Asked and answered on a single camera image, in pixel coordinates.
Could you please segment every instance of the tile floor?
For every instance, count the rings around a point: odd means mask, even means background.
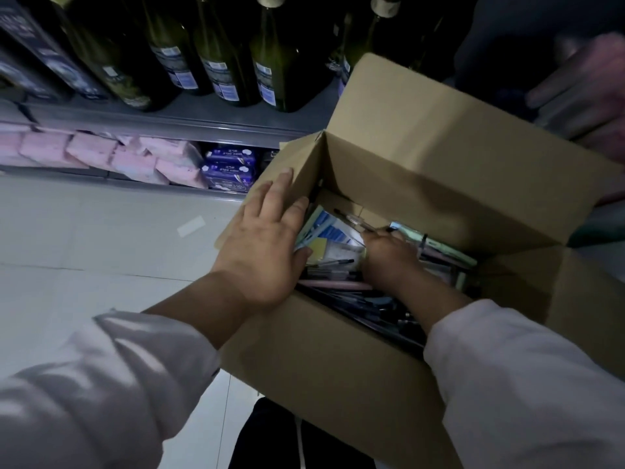
[[[142,311],[206,273],[238,208],[195,194],[0,176],[0,377],[39,362],[91,316]],[[206,226],[181,238],[197,216]],[[257,392],[225,372],[162,469],[225,469]]]

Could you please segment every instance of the blurred hand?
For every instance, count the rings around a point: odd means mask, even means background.
[[[399,297],[410,281],[427,273],[417,259],[417,249],[401,232],[363,232],[367,257],[363,262],[364,281],[376,290]]]
[[[254,193],[239,211],[210,273],[235,288],[252,312],[282,303],[295,288],[311,253],[309,248],[293,253],[308,198],[300,197],[283,212],[292,180],[289,168],[273,184],[263,184]]]
[[[535,124],[625,164],[625,37],[603,34],[559,50],[569,57],[526,96],[539,109]]]

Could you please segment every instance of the white shirt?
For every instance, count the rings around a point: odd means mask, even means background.
[[[465,466],[625,466],[625,384],[514,311],[482,300],[437,323],[426,362]],[[187,324],[111,312],[49,363],[0,382],[3,468],[156,468],[218,371]]]

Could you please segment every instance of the black pants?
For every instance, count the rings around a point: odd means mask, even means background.
[[[301,425],[306,469],[375,469],[373,459],[312,426]],[[234,447],[229,469],[299,469],[298,433],[293,414],[261,398],[243,426]]]

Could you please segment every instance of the cardboard box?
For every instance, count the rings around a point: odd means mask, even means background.
[[[623,286],[563,246],[617,165],[367,54],[327,130],[285,145],[257,184],[285,166],[289,204],[323,178],[327,208],[398,220],[482,258],[485,297],[625,375]],[[249,320],[221,353],[226,371],[394,468],[460,467],[427,365],[301,294]]]

